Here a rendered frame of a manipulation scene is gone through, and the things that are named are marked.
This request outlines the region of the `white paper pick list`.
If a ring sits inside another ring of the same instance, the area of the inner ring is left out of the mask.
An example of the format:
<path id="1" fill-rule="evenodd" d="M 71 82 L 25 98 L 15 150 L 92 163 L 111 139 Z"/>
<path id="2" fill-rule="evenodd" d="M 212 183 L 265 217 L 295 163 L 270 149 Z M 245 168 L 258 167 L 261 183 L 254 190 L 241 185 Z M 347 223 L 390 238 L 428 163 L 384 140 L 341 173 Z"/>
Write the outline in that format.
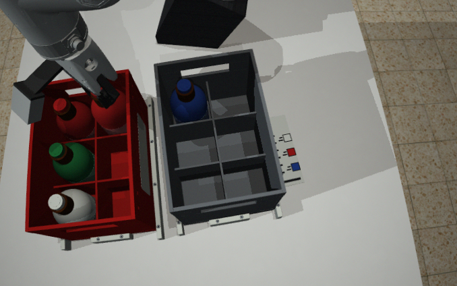
<path id="1" fill-rule="evenodd" d="M 285 187 L 304 183 L 303 174 L 285 115 L 271 117 L 270 123 L 278 151 Z"/>

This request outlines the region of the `blue bottle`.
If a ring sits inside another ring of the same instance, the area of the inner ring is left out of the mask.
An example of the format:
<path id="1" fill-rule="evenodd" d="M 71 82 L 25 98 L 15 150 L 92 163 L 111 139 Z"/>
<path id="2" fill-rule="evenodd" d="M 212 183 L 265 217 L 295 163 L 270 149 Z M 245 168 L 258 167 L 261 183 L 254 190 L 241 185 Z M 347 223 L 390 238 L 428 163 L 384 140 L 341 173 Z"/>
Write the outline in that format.
<path id="1" fill-rule="evenodd" d="M 204 91 L 188 79 L 177 82 L 171 94 L 170 106 L 177 124 L 209 119 Z"/>

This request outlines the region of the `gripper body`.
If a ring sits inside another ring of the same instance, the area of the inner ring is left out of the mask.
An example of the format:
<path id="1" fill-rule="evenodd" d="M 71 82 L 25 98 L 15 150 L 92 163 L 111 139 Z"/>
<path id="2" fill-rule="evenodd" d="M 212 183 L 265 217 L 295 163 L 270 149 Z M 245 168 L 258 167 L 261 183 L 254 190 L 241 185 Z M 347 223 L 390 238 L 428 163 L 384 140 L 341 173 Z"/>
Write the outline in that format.
<path id="1" fill-rule="evenodd" d="M 71 54 L 62 57 L 47 58 L 39 55 L 47 60 L 56 61 L 63 67 L 63 71 L 76 82 L 92 94 L 100 96 L 100 85 L 96 81 L 97 77 L 102 74 L 105 78 L 115 81 L 118 77 L 117 72 L 98 45 L 88 35 L 87 25 L 83 42 L 85 46 L 82 51 L 75 49 Z"/>

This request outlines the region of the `red bottle crate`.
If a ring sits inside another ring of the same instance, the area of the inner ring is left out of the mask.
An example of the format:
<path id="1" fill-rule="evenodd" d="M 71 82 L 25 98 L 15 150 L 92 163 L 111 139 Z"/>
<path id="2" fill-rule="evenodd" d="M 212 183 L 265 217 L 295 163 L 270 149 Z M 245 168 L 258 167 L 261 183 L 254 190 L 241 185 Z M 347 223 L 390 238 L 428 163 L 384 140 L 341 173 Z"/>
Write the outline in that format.
<path id="1" fill-rule="evenodd" d="M 95 138 L 71 141 L 57 126 L 53 103 L 65 98 L 84 103 L 91 110 L 92 97 L 86 92 L 68 95 L 66 90 L 81 88 L 73 78 L 52 81 L 43 89 L 41 121 L 30 124 L 25 232 L 74 241 L 156 231 L 148 107 L 129 69 L 116 72 L 115 81 L 107 80 L 126 95 L 124 134 L 108 135 L 95 120 Z M 57 175 L 49 148 L 58 142 L 76 142 L 95 154 L 95 181 L 71 184 Z M 48 200 L 68 189 L 96 198 L 96 220 L 56 222 Z"/>

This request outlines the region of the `green bottle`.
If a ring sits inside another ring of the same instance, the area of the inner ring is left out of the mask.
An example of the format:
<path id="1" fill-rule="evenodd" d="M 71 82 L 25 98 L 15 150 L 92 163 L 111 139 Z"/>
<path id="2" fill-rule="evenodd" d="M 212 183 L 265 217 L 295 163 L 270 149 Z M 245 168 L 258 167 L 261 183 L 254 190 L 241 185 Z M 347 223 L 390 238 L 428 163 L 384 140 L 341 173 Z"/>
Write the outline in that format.
<path id="1" fill-rule="evenodd" d="M 56 173 L 70 183 L 95 181 L 95 155 L 76 143 L 54 143 L 49 148 Z"/>

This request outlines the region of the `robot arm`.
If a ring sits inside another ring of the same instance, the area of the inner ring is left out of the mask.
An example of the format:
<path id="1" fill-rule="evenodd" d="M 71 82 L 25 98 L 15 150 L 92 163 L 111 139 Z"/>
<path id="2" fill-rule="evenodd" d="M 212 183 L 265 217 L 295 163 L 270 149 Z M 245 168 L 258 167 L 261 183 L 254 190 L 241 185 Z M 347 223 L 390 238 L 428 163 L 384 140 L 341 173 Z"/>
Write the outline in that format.
<path id="1" fill-rule="evenodd" d="M 0 0 L 0 9 L 33 48 L 47 58 L 81 51 L 86 23 L 79 11 L 110 7 L 120 0 Z M 42 90 L 63 70 L 45 60 L 26 80 L 13 83 L 11 110 L 26 124 L 41 121 Z"/>

